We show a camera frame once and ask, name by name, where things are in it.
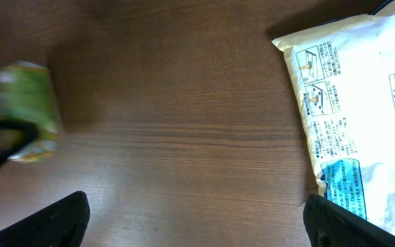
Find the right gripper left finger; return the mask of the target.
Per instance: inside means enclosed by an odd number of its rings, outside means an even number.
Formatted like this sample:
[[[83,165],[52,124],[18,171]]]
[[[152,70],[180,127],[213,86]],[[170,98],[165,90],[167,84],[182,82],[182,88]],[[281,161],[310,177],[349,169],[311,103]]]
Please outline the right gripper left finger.
[[[89,219],[86,194],[76,191],[1,230],[0,247],[79,247]]]

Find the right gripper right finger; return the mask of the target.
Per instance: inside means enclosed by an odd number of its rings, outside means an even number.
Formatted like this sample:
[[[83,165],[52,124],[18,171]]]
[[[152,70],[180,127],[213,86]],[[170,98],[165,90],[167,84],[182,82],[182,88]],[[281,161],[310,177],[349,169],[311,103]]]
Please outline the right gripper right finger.
[[[395,247],[395,235],[319,196],[308,196],[303,222],[312,247]]]

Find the green tea carton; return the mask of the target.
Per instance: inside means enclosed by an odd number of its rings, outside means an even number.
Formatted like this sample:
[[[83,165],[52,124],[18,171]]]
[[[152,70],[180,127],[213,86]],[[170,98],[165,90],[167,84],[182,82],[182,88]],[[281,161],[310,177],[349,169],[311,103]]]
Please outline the green tea carton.
[[[56,151],[60,118],[47,67],[17,61],[0,69],[0,117],[28,121],[38,137],[10,158],[21,163],[41,161]]]

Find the yellow snack bag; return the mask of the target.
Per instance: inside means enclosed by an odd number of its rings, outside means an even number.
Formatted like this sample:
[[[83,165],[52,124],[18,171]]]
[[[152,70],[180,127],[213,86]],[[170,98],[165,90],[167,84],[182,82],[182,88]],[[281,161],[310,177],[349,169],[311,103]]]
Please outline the yellow snack bag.
[[[395,0],[281,36],[319,194],[395,235]]]

